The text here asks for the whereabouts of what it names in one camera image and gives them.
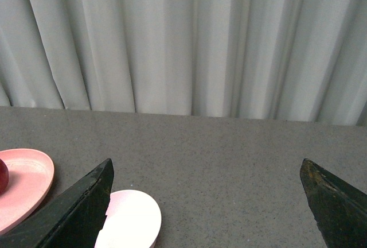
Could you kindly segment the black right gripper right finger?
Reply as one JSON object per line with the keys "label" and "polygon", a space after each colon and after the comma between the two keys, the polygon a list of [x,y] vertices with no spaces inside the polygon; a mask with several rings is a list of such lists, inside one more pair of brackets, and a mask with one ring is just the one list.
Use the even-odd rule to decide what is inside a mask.
{"label": "black right gripper right finger", "polygon": [[366,194],[305,158],[300,180],[327,247],[366,247]]}

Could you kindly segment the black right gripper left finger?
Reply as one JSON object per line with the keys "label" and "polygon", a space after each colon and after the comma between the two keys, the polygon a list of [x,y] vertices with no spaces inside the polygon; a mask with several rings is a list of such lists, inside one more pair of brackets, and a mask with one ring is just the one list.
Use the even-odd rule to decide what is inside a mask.
{"label": "black right gripper left finger", "polygon": [[1,236],[1,247],[94,247],[114,180],[106,159],[31,217]]}

